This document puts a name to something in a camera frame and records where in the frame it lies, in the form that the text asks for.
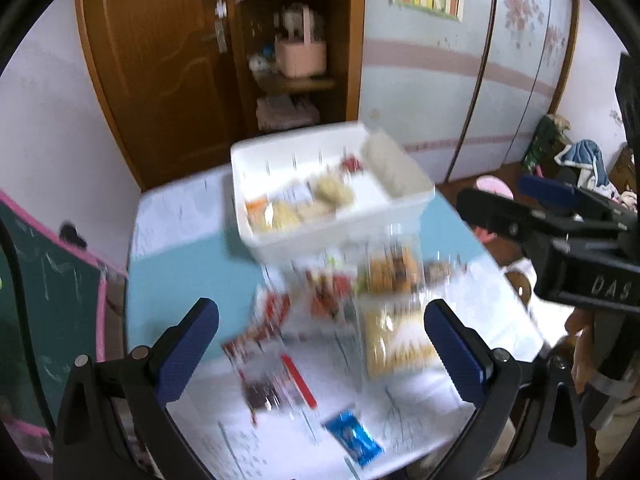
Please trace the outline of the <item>person's hand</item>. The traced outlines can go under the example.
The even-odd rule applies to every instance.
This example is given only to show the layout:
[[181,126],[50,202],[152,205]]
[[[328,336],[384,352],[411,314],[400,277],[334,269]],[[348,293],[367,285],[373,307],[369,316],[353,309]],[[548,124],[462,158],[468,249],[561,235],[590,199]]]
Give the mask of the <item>person's hand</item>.
[[576,308],[565,322],[570,336],[576,337],[572,377],[577,393],[583,393],[589,379],[597,370],[593,364],[594,312]]

